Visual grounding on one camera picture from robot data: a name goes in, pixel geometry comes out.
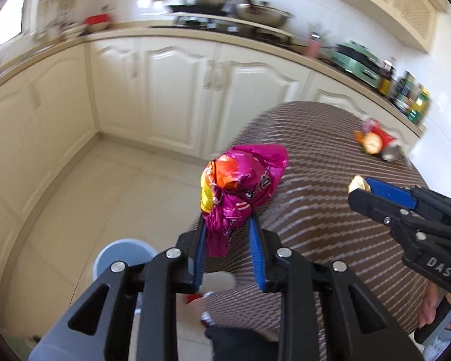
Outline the person's right hand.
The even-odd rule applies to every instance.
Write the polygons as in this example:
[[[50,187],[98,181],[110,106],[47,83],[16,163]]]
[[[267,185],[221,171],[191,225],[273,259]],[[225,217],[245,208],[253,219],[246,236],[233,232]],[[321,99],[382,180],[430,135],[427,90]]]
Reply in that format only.
[[[445,295],[446,300],[451,305],[451,294]],[[440,302],[439,288],[436,284],[429,281],[425,289],[425,294],[423,296],[423,301],[418,312],[418,327],[421,329],[427,324],[434,322],[436,317],[436,309]],[[451,322],[448,323],[448,329],[451,329]]]

